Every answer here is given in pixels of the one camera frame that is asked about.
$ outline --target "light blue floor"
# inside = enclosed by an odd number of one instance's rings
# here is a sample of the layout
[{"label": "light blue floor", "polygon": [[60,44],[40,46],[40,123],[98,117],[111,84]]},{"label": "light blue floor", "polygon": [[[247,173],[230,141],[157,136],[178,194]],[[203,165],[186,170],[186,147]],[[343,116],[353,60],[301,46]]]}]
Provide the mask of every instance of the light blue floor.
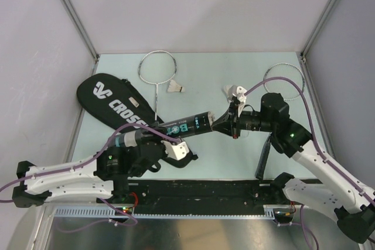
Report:
[{"label": "light blue floor", "polygon": [[[222,92],[224,85],[236,84],[250,89],[263,79],[267,69],[280,62],[299,67],[294,52],[281,53],[175,53],[178,72],[175,80],[186,88],[185,93],[167,93],[168,84],[159,86],[159,116],[164,121],[188,117],[205,111],[220,117],[229,104]],[[154,107],[155,86],[141,81],[138,65],[144,54],[104,54],[98,63],[97,73],[109,73],[127,78],[132,85]],[[144,63],[144,77],[162,80],[173,73],[172,64],[165,54],[152,55]],[[250,94],[247,103],[255,110],[260,109],[260,99],[265,89],[260,87]],[[308,91],[305,95],[313,112]],[[300,98],[289,101],[291,118],[309,129],[306,111]],[[321,132],[315,114],[313,121],[318,139],[323,145]],[[100,150],[114,130],[84,114],[73,161],[80,160]],[[177,169],[165,162],[158,173],[146,172],[143,179],[255,179],[259,156],[267,133],[250,132],[248,137],[234,140],[217,132],[186,139],[190,149],[199,156],[183,169]],[[282,172],[299,178],[314,178],[301,165],[280,155],[274,149],[268,159],[265,178],[273,179]]]}]

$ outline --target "black cylindrical handle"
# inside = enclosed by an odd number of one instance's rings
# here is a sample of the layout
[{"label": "black cylindrical handle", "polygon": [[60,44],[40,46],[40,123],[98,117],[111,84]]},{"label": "black cylindrical handle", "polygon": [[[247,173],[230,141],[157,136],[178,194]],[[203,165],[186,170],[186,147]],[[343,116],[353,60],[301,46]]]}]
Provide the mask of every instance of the black cylindrical handle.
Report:
[{"label": "black cylindrical handle", "polygon": [[192,115],[191,117],[174,120],[160,124],[160,127],[167,129],[167,135],[173,138],[189,137],[200,135],[212,131],[213,116],[207,111],[202,114]]},{"label": "black cylindrical handle", "polygon": [[267,160],[268,160],[268,155],[270,154],[270,149],[271,149],[271,141],[270,141],[270,137],[268,137],[263,145],[262,152],[260,154],[260,158],[258,162],[257,171],[255,172],[255,178],[257,178],[258,180],[263,180],[264,170],[265,170],[265,166],[267,165]]}]

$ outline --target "white wall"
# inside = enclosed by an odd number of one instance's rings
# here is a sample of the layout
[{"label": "white wall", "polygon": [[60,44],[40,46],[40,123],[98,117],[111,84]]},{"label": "white wall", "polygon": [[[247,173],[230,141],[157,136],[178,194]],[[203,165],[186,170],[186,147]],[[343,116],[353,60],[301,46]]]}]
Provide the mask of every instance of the white wall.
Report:
[{"label": "white wall", "polygon": [[340,0],[307,56],[337,159],[375,187],[375,0]]},{"label": "white wall", "polygon": [[[36,165],[63,161],[79,113],[76,88],[89,76],[93,61],[60,0],[0,0],[0,7],[3,186],[16,179],[21,160]],[[11,194],[9,189],[0,198]],[[25,211],[0,205],[0,249]]]},{"label": "white wall", "polygon": [[328,0],[73,0],[99,53],[301,51]]}]

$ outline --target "black mount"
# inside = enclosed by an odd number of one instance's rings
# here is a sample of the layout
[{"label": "black mount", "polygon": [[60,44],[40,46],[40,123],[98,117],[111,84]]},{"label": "black mount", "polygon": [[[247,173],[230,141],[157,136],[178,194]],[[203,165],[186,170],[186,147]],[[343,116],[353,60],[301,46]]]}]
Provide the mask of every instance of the black mount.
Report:
[{"label": "black mount", "polygon": [[213,130],[237,139],[241,130],[270,132],[270,142],[279,153],[292,157],[312,139],[311,133],[289,116],[289,105],[281,94],[268,93],[261,99],[260,111],[242,111],[238,116],[239,101],[230,103],[229,109],[213,123]]}]

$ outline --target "gray wall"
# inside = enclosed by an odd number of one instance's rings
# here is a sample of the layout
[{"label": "gray wall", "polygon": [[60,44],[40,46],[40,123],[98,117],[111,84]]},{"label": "gray wall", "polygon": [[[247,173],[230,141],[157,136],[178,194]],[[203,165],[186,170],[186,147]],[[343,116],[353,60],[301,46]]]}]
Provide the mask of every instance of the gray wall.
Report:
[{"label": "gray wall", "polygon": [[[76,88],[93,61],[60,0],[0,0],[0,186],[16,179],[17,163],[61,163],[79,113]],[[12,189],[0,194],[10,198]],[[0,206],[0,249],[26,210]],[[31,210],[12,249],[25,249]]]},{"label": "gray wall", "polygon": [[375,0],[340,0],[307,61],[337,159],[375,187]]}]

